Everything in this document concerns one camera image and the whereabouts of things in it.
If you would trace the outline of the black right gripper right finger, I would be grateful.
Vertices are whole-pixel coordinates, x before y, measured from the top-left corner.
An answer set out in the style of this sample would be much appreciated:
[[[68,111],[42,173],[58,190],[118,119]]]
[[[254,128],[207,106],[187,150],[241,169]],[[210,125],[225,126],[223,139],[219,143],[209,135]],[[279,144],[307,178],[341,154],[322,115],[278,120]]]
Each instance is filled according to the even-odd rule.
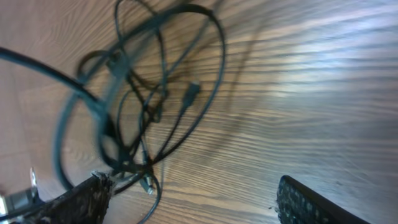
[[[281,224],[367,224],[289,175],[280,178],[276,202]]]

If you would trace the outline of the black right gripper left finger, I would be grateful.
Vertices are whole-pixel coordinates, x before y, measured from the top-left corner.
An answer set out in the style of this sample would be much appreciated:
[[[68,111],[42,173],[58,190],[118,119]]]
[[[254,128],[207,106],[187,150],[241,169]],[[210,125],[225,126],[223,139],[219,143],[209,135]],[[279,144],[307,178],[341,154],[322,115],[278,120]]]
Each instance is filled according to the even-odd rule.
[[[27,224],[99,224],[103,223],[113,195],[109,175],[95,172],[89,179],[34,212],[18,218]]]

